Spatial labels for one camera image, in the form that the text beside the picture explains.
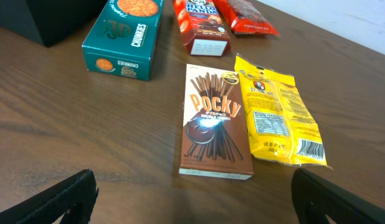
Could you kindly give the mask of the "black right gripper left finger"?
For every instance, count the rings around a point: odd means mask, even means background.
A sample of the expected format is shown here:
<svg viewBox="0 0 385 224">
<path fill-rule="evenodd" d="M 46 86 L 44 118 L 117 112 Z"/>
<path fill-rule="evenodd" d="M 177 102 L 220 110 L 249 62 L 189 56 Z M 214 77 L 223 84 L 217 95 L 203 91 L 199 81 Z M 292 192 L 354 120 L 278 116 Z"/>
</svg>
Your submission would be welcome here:
<svg viewBox="0 0 385 224">
<path fill-rule="evenodd" d="M 84 169 L 39 194 L 0 212 L 0 223 L 88 224 L 98 197 L 92 170 Z"/>
</svg>

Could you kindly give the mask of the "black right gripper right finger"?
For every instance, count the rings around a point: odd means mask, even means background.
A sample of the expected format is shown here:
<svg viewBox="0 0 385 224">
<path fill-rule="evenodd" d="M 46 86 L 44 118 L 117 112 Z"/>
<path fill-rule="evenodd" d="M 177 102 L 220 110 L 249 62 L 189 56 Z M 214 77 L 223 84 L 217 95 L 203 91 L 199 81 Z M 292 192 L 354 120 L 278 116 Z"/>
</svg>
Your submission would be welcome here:
<svg viewBox="0 0 385 224">
<path fill-rule="evenodd" d="M 291 193 L 300 224 L 385 223 L 385 209 L 303 168 L 293 173 Z"/>
</svg>

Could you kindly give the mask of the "brown Pocky box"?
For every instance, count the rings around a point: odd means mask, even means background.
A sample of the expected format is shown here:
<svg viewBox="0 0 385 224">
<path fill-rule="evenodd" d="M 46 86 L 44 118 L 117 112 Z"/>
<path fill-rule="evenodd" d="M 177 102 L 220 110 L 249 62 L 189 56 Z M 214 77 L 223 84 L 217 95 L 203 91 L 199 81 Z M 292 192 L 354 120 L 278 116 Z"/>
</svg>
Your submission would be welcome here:
<svg viewBox="0 0 385 224">
<path fill-rule="evenodd" d="M 186 66 L 179 173 L 247 180 L 254 175 L 236 72 Z"/>
</svg>

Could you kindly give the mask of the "teal Chunkies cookie box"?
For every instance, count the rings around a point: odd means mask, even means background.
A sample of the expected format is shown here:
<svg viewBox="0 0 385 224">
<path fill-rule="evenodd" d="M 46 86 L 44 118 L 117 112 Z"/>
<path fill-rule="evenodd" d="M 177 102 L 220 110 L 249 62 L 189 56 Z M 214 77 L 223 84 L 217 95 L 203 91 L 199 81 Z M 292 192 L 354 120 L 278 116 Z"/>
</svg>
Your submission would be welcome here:
<svg viewBox="0 0 385 224">
<path fill-rule="evenodd" d="M 149 80 L 164 0 L 109 0 L 82 44 L 90 72 Z"/>
</svg>

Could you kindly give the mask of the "black storage box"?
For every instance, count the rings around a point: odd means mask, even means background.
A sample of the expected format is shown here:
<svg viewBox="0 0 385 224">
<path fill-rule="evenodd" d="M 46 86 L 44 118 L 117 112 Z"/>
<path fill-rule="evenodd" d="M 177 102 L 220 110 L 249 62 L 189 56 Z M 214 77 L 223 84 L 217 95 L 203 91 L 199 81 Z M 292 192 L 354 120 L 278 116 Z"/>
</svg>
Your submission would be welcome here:
<svg viewBox="0 0 385 224">
<path fill-rule="evenodd" d="M 98 16 L 107 0 L 0 0 L 0 27 L 51 47 Z"/>
</svg>

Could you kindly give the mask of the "red Hello Panda box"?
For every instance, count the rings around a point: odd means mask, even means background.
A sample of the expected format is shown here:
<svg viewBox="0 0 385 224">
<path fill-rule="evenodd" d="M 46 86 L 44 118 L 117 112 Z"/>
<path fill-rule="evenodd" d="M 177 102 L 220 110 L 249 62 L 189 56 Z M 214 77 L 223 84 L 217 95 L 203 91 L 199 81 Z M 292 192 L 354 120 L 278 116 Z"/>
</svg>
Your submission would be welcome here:
<svg viewBox="0 0 385 224">
<path fill-rule="evenodd" d="M 212 0 L 173 0 L 183 44 L 192 56 L 221 57 L 230 37 Z"/>
</svg>

